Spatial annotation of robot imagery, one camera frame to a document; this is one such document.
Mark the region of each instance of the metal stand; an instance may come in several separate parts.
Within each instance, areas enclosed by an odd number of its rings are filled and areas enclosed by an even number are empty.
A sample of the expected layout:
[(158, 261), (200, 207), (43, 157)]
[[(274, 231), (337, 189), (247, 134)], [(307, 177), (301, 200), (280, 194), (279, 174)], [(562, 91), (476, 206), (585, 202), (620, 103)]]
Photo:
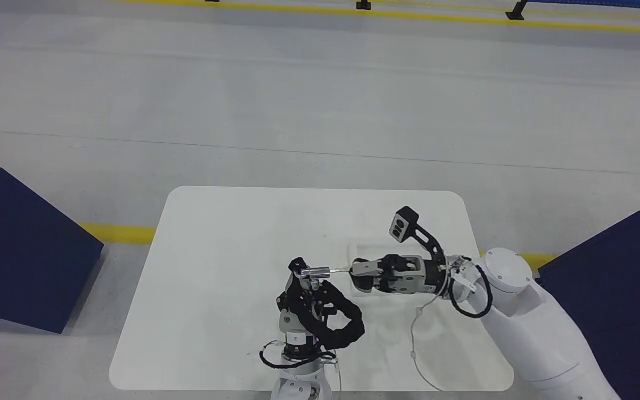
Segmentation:
[(519, 2), (517, 2), (512, 11), (507, 11), (505, 13), (507, 14), (507, 18), (509, 18), (510, 20), (524, 20), (524, 17), (522, 16), (522, 10), (524, 10), (524, 6), (526, 5), (527, 0), (520, 0)]
[(356, 10), (371, 10), (371, 2), (368, 0), (357, 1)]

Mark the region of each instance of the floor marking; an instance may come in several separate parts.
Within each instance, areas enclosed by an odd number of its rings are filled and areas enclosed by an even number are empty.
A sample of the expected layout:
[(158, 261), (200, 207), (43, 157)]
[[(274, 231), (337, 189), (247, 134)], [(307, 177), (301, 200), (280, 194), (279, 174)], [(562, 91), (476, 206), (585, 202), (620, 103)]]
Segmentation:
[(557, 22), (557, 21), (512, 21), (504, 18), (488, 18), (488, 17), (468, 17), (453, 16), (441, 14), (425, 14), (412, 13), (406, 11), (364, 11), (346, 8), (330, 8), (330, 7), (306, 7), (306, 6), (288, 6), (276, 4), (250, 4), (250, 3), (224, 3), (209, 2), (196, 0), (117, 0), (121, 3), (146, 3), (155, 5), (171, 5), (171, 6), (187, 6), (187, 7), (210, 7), (247, 11), (265, 11), (265, 12), (290, 12), (304, 14), (320, 14), (320, 15), (343, 15), (358, 16), (370, 18), (397, 18), (412, 20), (427, 20), (441, 22), (458, 22), (480, 25), (502, 25), (514, 26), (521, 28), (546, 28), (546, 29), (571, 29), (582, 31), (602, 31), (602, 32), (623, 32), (623, 33), (640, 33), (639, 26), (622, 26), (622, 25), (604, 25), (594, 23), (578, 23), (578, 22)]
[[(81, 223), (80, 226), (96, 239), (107, 243), (150, 245), (156, 233), (156, 228), (150, 226), (89, 223)], [(520, 255), (534, 271), (555, 258), (551, 254), (520, 253)]]

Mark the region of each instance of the tabletop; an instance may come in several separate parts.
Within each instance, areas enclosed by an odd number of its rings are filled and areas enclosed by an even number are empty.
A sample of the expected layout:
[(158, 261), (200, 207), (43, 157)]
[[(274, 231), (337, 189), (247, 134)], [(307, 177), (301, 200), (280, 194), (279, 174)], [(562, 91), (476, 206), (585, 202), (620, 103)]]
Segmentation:
[[(455, 193), (411, 190), (181, 187), (168, 197), (110, 367), (124, 390), (270, 391), (278, 372), (258, 358), (282, 339), (275, 299), (289, 262), (348, 265), (354, 256), (424, 254), (388, 234), (408, 205), (446, 254), (478, 256)], [(409, 326), (429, 294), (362, 295), (330, 279), (363, 312), (365, 335), (338, 351), (342, 390), (431, 391), (410, 358)], [(344, 320), (332, 317), (330, 325)], [(425, 376), (446, 391), (501, 391), (513, 369), (482, 324), (436, 301), (416, 325)], [(276, 348), (267, 356), (279, 362)], [(327, 377), (334, 390), (333, 367)]]

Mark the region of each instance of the yellow floor line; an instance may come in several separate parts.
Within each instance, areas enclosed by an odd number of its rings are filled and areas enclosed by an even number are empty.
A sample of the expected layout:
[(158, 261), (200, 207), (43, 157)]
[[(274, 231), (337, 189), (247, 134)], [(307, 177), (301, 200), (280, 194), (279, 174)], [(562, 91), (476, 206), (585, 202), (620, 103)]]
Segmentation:
[(87, 232), (101, 242), (151, 244), (156, 228), (148, 226), (80, 224)]
[[(156, 228), (149, 226), (106, 225), (81, 223), (80, 226), (96, 239), (106, 243), (149, 245), (153, 241)], [(553, 260), (551, 254), (520, 253), (527, 260), (532, 270), (537, 270)]]
[[(354, 0), (347, 0), (345, 2), (353, 3)], [(407, 1), (407, 0), (372, 0), (371, 4), (385, 4), (385, 5), (399, 5), (399, 6), (414, 6), (414, 7), (428, 7), (428, 8), (441, 8), (450, 10), (469, 10), (469, 11), (487, 11), (487, 12), (506, 12), (511, 11), (511, 8), (504, 7), (491, 7), (491, 6), (472, 6), (472, 5), (460, 5), (460, 4), (446, 4), (446, 3), (432, 3), (429, 1)], [(590, 18), (609, 18), (609, 19), (626, 19), (626, 20), (640, 20), (640, 14), (623, 14), (612, 12), (592, 12), (592, 11), (557, 11), (557, 10), (530, 10), (525, 9), (524, 14), (541, 14), (541, 15), (558, 15), (564, 17), (590, 17)]]
[(123, 3), (147, 3), (156, 5), (172, 5), (187, 7), (211, 7), (225, 8), (234, 10), (249, 11), (267, 11), (267, 12), (290, 12), (290, 13), (306, 13), (306, 14), (324, 14), (324, 15), (348, 15), (358, 17), (378, 17), (378, 18), (399, 18), (413, 20), (458, 22), (482, 25), (503, 25), (527, 28), (550, 28), (550, 29), (572, 29), (583, 31), (607, 31), (607, 32), (624, 32), (624, 33), (640, 33), (639, 26), (620, 26), (620, 25), (602, 25), (602, 24), (585, 24), (574, 22), (550, 22), (550, 21), (511, 21), (505, 18), (485, 18), (485, 17), (466, 17), (452, 16), (440, 14), (424, 14), (401, 11), (363, 11), (355, 9), (330, 8), (330, 7), (306, 7), (306, 6), (286, 6), (276, 4), (248, 4), (248, 3), (214, 3), (204, 0), (117, 0)]

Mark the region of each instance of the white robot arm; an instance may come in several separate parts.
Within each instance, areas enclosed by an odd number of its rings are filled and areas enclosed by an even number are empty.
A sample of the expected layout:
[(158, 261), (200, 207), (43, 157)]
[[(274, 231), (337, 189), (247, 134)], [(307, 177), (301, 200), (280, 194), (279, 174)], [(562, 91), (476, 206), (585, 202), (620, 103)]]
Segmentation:
[[(518, 375), (548, 399), (620, 399), (578, 326), (535, 282), (522, 257), (502, 248), (477, 259), (445, 257), (438, 241), (417, 220), (418, 214), (404, 207), (389, 232), (399, 242), (416, 239), (431, 259), (387, 255), (375, 261), (357, 260), (350, 272), (358, 289), (449, 298), (464, 315), (480, 318)], [(458, 305), (465, 300), (475, 313)]]
[[(493, 304), (480, 320), (522, 379), (552, 400), (619, 400), (578, 326), (522, 257), (498, 248), (467, 263), (486, 273)], [(467, 297), (476, 311), (487, 304), (484, 286), (478, 282)]]

